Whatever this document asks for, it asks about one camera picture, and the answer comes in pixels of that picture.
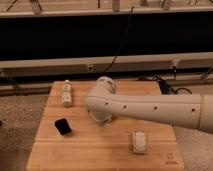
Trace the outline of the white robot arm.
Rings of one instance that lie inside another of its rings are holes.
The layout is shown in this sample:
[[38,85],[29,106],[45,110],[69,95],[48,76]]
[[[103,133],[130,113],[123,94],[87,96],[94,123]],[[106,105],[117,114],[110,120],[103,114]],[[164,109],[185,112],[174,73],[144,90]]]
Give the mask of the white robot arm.
[[213,95],[119,95],[114,80],[100,77],[85,106],[98,123],[119,115],[213,134]]

